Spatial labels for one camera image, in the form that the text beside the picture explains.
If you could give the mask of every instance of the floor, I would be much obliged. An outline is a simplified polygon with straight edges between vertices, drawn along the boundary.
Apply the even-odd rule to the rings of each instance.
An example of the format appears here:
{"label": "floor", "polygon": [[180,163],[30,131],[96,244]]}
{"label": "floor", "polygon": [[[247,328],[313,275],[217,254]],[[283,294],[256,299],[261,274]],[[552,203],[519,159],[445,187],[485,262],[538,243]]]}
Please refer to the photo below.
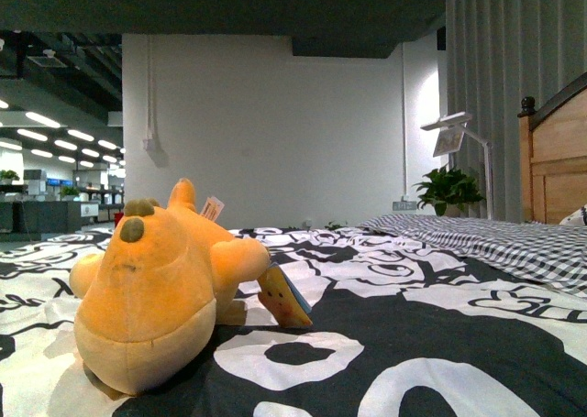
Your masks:
{"label": "floor", "polygon": [[[87,231],[90,229],[94,229],[97,227],[109,227],[110,229],[114,229],[114,223],[94,223],[93,225],[86,225],[86,226],[82,226],[82,231]],[[59,236],[60,234],[46,234],[41,236],[42,237],[42,241],[46,240],[47,238],[51,238],[53,236]],[[16,249],[19,247],[23,247],[26,245],[29,245],[31,243],[37,243],[37,242],[30,242],[30,241],[18,241],[18,242],[0,242],[0,253],[2,252],[6,252],[7,250],[12,250],[12,249]]]}

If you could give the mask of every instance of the green plant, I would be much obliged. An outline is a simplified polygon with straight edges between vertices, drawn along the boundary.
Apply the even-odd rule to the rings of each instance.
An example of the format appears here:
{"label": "green plant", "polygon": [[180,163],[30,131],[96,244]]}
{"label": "green plant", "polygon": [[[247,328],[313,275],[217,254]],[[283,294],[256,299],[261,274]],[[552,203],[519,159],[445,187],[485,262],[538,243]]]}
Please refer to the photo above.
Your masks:
{"label": "green plant", "polygon": [[417,191],[426,190],[418,195],[420,201],[418,208],[422,209],[427,204],[434,206],[437,215],[444,215],[450,204],[456,205],[464,211],[465,205],[483,200],[479,194],[477,183],[472,176],[462,170],[448,167],[434,169],[423,177],[429,181],[416,183]]}
{"label": "green plant", "polygon": [[324,228],[329,231],[334,231],[336,229],[340,229],[341,227],[345,227],[346,225],[347,225],[347,222],[345,222],[344,225],[341,225],[340,223],[337,223],[336,221],[332,220],[332,221],[328,222],[327,225],[324,226]]}
{"label": "green plant", "polygon": [[63,186],[61,187],[61,197],[65,195],[80,195],[80,190],[74,186]]}
{"label": "green plant", "polygon": [[0,170],[0,180],[19,181],[20,177],[18,177],[17,172],[14,170]]}

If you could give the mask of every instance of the plush toy nose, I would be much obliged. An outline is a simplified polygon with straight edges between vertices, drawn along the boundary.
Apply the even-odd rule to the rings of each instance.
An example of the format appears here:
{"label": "plush toy nose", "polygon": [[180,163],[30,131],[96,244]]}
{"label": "plush toy nose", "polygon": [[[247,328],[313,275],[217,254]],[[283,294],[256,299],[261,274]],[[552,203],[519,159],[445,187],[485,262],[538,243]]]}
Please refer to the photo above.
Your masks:
{"label": "plush toy nose", "polygon": [[145,224],[140,217],[155,214],[153,202],[147,199],[131,200],[125,205],[126,220],[120,231],[120,239],[126,243],[139,241],[145,234]]}
{"label": "plush toy nose", "polygon": [[125,204],[125,216],[131,217],[133,215],[137,215],[139,217],[144,217],[145,215],[153,215],[155,214],[155,208],[153,207],[153,202],[148,199],[136,199],[131,200],[127,204]]}

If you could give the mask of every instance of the bedpost knob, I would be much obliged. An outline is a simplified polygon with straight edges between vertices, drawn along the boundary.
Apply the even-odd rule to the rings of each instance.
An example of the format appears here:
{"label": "bedpost knob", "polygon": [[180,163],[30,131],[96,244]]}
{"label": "bedpost knob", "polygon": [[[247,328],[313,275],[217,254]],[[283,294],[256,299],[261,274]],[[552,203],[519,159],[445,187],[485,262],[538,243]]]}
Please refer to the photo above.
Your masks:
{"label": "bedpost knob", "polygon": [[536,101],[534,100],[534,97],[526,96],[524,99],[522,99],[522,111],[518,114],[517,117],[533,115],[536,112],[534,109],[535,105]]}

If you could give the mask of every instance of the air vent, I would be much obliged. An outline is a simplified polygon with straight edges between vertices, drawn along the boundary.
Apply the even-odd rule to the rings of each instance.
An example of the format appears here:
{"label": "air vent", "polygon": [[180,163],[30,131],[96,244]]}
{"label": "air vent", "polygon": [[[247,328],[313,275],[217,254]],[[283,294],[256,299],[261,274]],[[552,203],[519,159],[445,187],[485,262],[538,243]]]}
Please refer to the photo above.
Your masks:
{"label": "air vent", "polygon": [[50,69],[63,69],[67,67],[67,64],[63,61],[58,60],[55,57],[27,57],[40,67],[47,67]]}

